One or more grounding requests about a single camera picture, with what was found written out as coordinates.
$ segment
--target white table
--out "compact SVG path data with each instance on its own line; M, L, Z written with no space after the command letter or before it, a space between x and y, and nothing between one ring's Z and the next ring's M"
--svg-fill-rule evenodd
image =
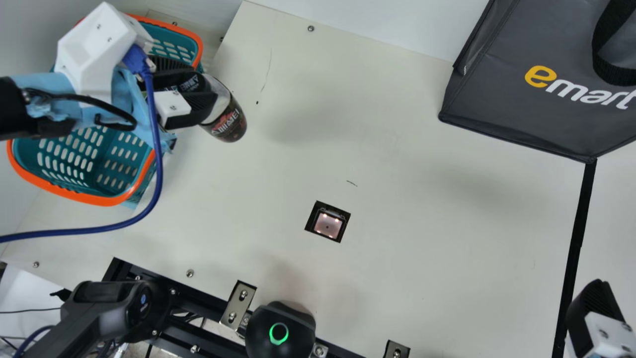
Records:
M224 299L242 280L369 358L549 356L583 165L439 122L449 62L308 25L244 3L213 73L245 137L185 132L148 218L2 260L69 288L113 256ZM316 200L351 213L341 243L303 230ZM127 215L42 193L21 230Z

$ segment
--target emart logo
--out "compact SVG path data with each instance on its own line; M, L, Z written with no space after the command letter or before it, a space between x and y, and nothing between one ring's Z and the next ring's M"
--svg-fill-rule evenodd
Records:
M557 95L565 98L571 96L573 101L582 103L600 103L602 106L614 104L621 110L626 110L627 104L636 97L636 90L633 92L617 92L612 93L607 90L589 90L587 87L577 85L567 80L557 79L557 73L546 66L534 66L525 74L525 81L529 85L537 88L545 88L546 92L554 93L559 90Z

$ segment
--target gray shopping bag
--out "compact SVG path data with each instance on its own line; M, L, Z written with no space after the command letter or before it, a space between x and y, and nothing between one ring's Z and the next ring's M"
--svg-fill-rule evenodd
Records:
M633 0L491 0L439 119L590 163L636 139Z

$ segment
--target bag handle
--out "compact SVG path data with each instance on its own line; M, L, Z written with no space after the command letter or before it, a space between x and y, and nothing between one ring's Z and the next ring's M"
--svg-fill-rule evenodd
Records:
M636 11L636 0L610 0L600 16L592 37L592 64L603 81L617 86L636 85L636 69L622 68L604 60L598 53Z

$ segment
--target black strap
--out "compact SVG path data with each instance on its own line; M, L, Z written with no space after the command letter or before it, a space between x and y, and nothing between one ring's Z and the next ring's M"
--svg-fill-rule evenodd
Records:
M558 318L556 319L555 342L552 348L552 358L563 358L565 348L565 314L572 303L574 294L574 282L576 281L576 270L579 266L579 256L581 246L583 246L583 236L585 235L585 225L588 220L588 209L590 208L590 198L592 196L592 186L594 184L594 173L596 173L596 160L585 164L581 193L579 195L579 205L576 208L574 217L574 227L572 228L572 239L570 240L570 252L567 255L565 265L565 278L563 279L563 290L561 291L561 305L558 308Z
M603 81L617 86L636 85L636 69L622 68L605 61L598 54L601 48L636 11L636 0L610 0L600 16L592 37L592 64Z

